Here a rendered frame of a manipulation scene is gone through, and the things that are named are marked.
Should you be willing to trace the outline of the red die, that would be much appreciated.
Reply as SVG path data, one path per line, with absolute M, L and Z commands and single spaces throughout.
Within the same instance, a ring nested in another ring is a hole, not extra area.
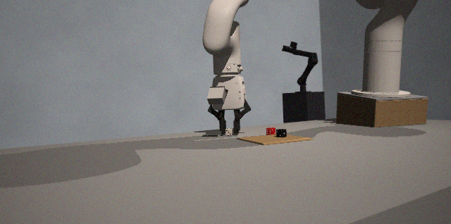
M 267 135 L 275 135 L 276 134 L 276 129 L 274 127 L 266 128 L 266 134 Z

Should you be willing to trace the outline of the white die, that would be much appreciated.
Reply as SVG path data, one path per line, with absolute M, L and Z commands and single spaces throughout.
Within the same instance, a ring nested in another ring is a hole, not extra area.
M 225 135 L 234 135 L 234 129 L 233 128 L 225 129 Z

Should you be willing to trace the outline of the tan mat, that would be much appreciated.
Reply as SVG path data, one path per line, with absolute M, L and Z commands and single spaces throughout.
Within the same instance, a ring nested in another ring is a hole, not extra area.
M 276 135 L 262 135 L 253 137 L 239 137 L 237 139 L 261 145 L 282 144 L 288 142 L 301 142 L 313 140 L 313 138 L 299 137 L 294 135 L 287 135 L 287 137 L 276 137 Z

